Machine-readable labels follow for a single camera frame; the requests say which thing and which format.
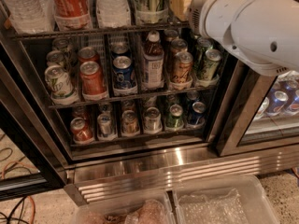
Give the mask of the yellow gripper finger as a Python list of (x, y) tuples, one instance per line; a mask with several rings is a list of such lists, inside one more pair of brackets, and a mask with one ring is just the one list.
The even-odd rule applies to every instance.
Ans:
[(169, 0), (169, 7), (172, 13), (180, 20), (188, 19), (189, 7), (192, 0)]

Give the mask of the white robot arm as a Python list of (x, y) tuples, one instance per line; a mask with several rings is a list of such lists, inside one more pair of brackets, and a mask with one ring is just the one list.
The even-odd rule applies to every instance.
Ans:
[(169, 0), (176, 17), (263, 76), (299, 71), (299, 4), (294, 0)]

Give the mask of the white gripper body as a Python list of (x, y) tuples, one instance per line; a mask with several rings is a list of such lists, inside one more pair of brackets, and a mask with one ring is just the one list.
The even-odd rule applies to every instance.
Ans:
[(238, 8), (238, 0), (192, 0), (188, 20), (192, 31), (203, 37), (223, 37)]

